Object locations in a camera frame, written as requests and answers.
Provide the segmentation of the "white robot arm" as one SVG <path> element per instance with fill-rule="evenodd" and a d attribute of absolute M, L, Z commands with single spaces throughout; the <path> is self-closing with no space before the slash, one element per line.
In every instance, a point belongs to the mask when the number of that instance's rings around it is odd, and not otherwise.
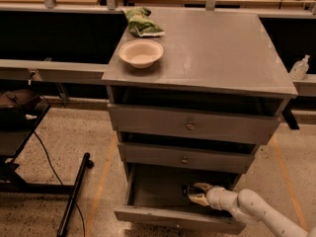
<path fill-rule="evenodd" d="M 239 222 L 255 224 L 262 221 L 276 237 L 316 237 L 316 227 L 304 230 L 249 189 L 236 193 L 220 186 L 195 183 L 183 188 L 183 194 L 199 205 L 228 211 Z"/>

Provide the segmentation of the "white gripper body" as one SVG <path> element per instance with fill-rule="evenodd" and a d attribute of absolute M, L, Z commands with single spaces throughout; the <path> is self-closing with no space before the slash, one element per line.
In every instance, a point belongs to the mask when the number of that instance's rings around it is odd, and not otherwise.
<path fill-rule="evenodd" d="M 211 208 L 231 211 L 238 206 L 238 194 L 215 186 L 206 192 L 206 200 Z"/>

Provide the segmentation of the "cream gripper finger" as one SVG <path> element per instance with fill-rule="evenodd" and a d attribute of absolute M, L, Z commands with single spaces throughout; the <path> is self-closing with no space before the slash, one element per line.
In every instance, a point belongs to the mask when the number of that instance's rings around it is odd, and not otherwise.
<path fill-rule="evenodd" d="M 205 195 L 189 195 L 190 201 L 197 203 L 202 206 L 209 206 L 209 202 Z"/>
<path fill-rule="evenodd" d="M 207 183 L 195 183 L 194 187 L 203 190 L 204 192 L 207 192 L 212 188 L 212 185 Z"/>

